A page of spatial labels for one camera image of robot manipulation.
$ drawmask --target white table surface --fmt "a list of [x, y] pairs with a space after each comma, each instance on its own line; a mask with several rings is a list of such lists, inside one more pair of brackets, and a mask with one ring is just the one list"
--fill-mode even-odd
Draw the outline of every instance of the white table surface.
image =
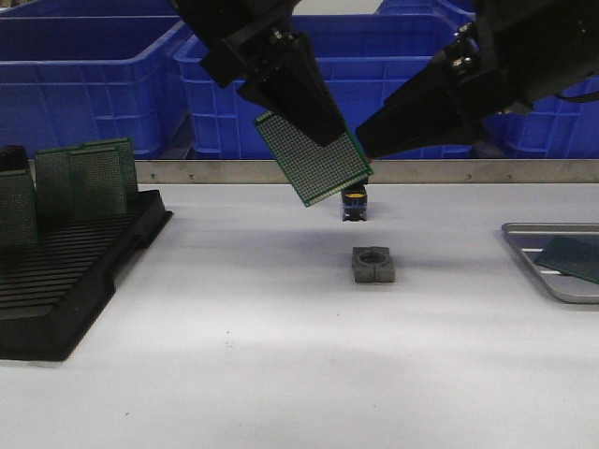
[[[507, 222], [595, 222], [597, 185], [163, 186], [175, 217], [62, 364], [0, 361], [2, 448], [599, 447], [599, 308]], [[353, 282], [387, 246], [392, 285]]]

